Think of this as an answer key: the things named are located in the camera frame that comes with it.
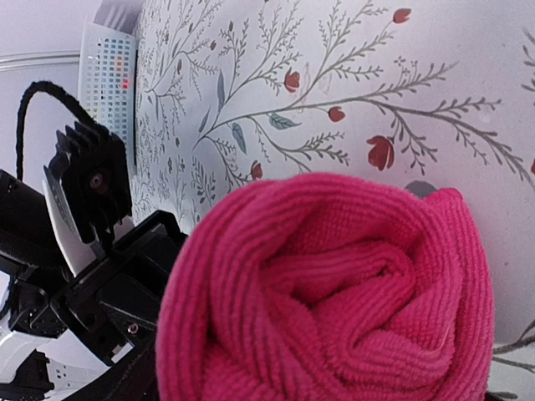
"cloth fold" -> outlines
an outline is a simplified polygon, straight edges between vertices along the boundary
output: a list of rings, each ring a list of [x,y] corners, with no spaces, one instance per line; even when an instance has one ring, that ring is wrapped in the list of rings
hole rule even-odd
[[[493,297],[456,190],[331,174],[223,199],[171,273],[163,401],[483,400]]]

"red flower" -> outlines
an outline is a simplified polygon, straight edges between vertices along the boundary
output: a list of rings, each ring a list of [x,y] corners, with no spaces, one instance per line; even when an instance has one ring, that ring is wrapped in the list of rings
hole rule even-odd
[[[333,121],[334,123],[342,121],[345,117],[345,113],[342,111],[342,108],[340,106],[331,107],[327,114],[329,115],[331,121]]]
[[[257,160],[254,160],[252,162],[252,166],[251,166],[251,177],[253,180],[260,180],[262,178],[262,176],[264,175],[263,171],[262,171],[262,165],[260,163],[258,163]]]
[[[374,136],[367,140],[367,143],[374,147],[368,153],[368,163],[373,167],[377,167],[379,171],[389,169],[394,164],[394,146],[392,142],[384,136]]]
[[[394,18],[392,19],[394,23],[406,23],[409,20],[410,8],[399,8],[394,13]]]
[[[299,88],[300,78],[301,76],[299,73],[297,71],[293,73],[291,68],[286,73],[286,76],[284,77],[284,87],[290,94]]]

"pink cloth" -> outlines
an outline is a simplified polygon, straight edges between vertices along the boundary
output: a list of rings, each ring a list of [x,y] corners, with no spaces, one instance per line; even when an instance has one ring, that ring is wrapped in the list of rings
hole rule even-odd
[[[162,401],[483,400],[485,253],[456,190],[425,200],[341,175],[219,203],[171,274]]]

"tablecloth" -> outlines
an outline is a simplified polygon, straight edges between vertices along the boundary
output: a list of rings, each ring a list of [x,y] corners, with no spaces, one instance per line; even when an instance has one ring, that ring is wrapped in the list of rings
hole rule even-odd
[[[148,0],[135,218],[184,231],[253,180],[332,171],[466,197],[497,305],[489,389],[535,399],[529,1]]]

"pink towel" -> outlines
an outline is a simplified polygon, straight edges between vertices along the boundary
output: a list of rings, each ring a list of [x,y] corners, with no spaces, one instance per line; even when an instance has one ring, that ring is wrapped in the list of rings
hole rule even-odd
[[[483,400],[485,253],[456,190],[425,200],[341,175],[219,203],[171,274],[162,401]]]

